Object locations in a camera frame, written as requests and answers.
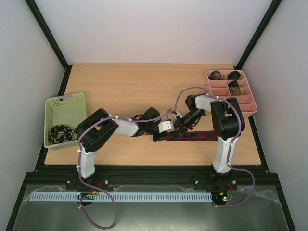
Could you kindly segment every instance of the light wooden board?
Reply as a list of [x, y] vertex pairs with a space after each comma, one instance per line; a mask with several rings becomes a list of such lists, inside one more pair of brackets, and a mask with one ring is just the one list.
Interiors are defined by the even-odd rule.
[[[112, 115], [133, 117], [154, 107], [164, 114], [173, 108], [181, 90], [205, 86], [208, 70], [233, 69], [231, 64], [93, 64], [76, 63], [66, 87], [66, 94], [83, 92], [88, 115], [104, 108]], [[188, 112], [180, 98], [178, 111]], [[254, 137], [248, 119], [233, 156], [235, 165], [260, 165]], [[212, 130], [211, 114], [202, 117], [197, 130]], [[217, 142], [153, 142], [152, 136], [137, 138], [114, 134], [97, 154], [98, 165], [210, 165], [216, 155]], [[77, 164], [77, 147], [49, 150], [47, 165]]]

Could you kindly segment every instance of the purple cable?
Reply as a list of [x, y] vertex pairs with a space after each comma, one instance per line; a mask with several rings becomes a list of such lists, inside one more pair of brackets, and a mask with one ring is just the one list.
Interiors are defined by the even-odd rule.
[[[242, 123], [241, 123], [241, 118], [240, 118], [240, 115], [238, 114], [238, 112], [236, 111], [236, 109], [233, 107], [233, 105], [231, 103], [229, 103], [226, 99], [223, 99], [223, 98], [219, 98], [219, 97], [215, 97], [215, 96], [210, 96], [210, 95], [206, 95], [208, 98], [211, 98], [211, 99], [215, 99], [215, 100], [222, 100], [224, 101], [235, 113], [236, 115], [236, 118], [237, 118], [237, 121], [239, 123], [239, 130], [237, 132], [237, 134], [233, 137], [233, 139], [231, 140], [230, 142], [230, 146], [229, 146], [229, 149], [228, 149], [228, 155], [227, 155], [227, 163], [229, 163], [229, 158], [230, 158], [230, 155], [231, 155], [231, 144], [235, 141], [236, 138], [238, 138], [241, 134], [241, 130], [242, 130]], [[255, 180], [255, 177], [254, 175], [252, 174], [251, 171], [247, 170], [247, 169], [242, 169], [242, 168], [234, 168], [231, 166], [231, 164], [228, 164], [229, 168], [231, 168], [232, 170], [234, 171], [241, 171], [241, 172], [247, 172], [251, 175], [252, 177], [252, 189], [251, 189], [251, 192], [250, 194], [242, 201], [240, 201], [239, 203], [236, 203], [236, 204], [233, 204], [233, 205], [217, 205], [215, 204], [215, 202], [213, 201], [213, 205], [217, 206], [217, 207], [220, 207], [220, 208], [227, 208], [227, 207], [234, 207], [234, 206], [237, 206], [237, 205], [241, 205], [243, 204], [245, 201], [247, 201], [251, 196], [252, 194], [254, 193], [255, 191], [255, 185], [256, 185], [256, 180]]]
[[[79, 145], [79, 149], [82, 150], [82, 146], [81, 146], [81, 139], [85, 136], [85, 134], [87, 134], [92, 128], [94, 128], [95, 126], [98, 126], [100, 125], [102, 122], [106, 121], [106, 120], [109, 120], [109, 119], [121, 119], [121, 120], [124, 120], [124, 121], [131, 121], [131, 122], [134, 122], [134, 123], [143, 123], [143, 122], [150, 122], [150, 121], [155, 121], [155, 120], [158, 120], [158, 119], [161, 119], [165, 116], [168, 116], [168, 114], [170, 114], [172, 112], [172, 108], [170, 108], [164, 115], [161, 115], [159, 117], [156, 117], [156, 118], [153, 118], [153, 119], [146, 119], [146, 120], [131, 120], [131, 119], [126, 119], [126, 118], [122, 118], [122, 117], [115, 117], [115, 116], [111, 116], [111, 117], [107, 117], [107, 118], [104, 118], [98, 122], [96, 122], [95, 124], [91, 125], [88, 129], [86, 129], [79, 137], [78, 139], [78, 145]], [[117, 220], [117, 217], [118, 217], [118, 208], [117, 208], [117, 205], [116, 205], [116, 202], [114, 201], [113, 197], [106, 191], [106, 190], [103, 190], [103, 189], [100, 189], [98, 187], [95, 187], [93, 185], [90, 185], [90, 184], [87, 184], [86, 182], [84, 182], [82, 180], [82, 176], [81, 176], [81, 152], [79, 152], [79, 157], [78, 157], [78, 166], [79, 166], [79, 170], [78, 170], [78, 174], [79, 174], [79, 180], [81, 183], [83, 183], [84, 185], [90, 187], [90, 188], [93, 188], [93, 189], [96, 189], [96, 190], [99, 190], [101, 192], [103, 192], [104, 194], [106, 194], [110, 199], [111, 201], [113, 202], [114, 204], [114, 207], [115, 207], [115, 219], [114, 221], [112, 222], [112, 224], [108, 227], [104, 227], [104, 226], [100, 226], [98, 224], [96, 224], [87, 214], [87, 212], [85, 211], [85, 209], [83, 208], [82, 206], [82, 200], [84, 199], [83, 197], [80, 199], [79, 201], [79, 205], [81, 206], [81, 210], [82, 212], [86, 215], [86, 218], [88, 219], [88, 221], [96, 228], [98, 229], [101, 229], [101, 230], [107, 230], [107, 229], [110, 229], [112, 228], [113, 226], [115, 226], [116, 224], [116, 220]]]
[[176, 101], [176, 103], [175, 103], [175, 105], [174, 105], [174, 111], [177, 110], [178, 101], [179, 101], [179, 98], [180, 98], [180, 96], [182, 95], [182, 93], [185, 92], [185, 91], [187, 91], [187, 90], [190, 90], [190, 89], [202, 89], [202, 90], [204, 90], [204, 92], [205, 92], [205, 94], [206, 94], [206, 89], [205, 89], [205, 88], [202, 88], [202, 87], [190, 87], [190, 88], [184, 89], [184, 90], [181, 91], [181, 92], [179, 93], [179, 95], [178, 95], [177, 101]]

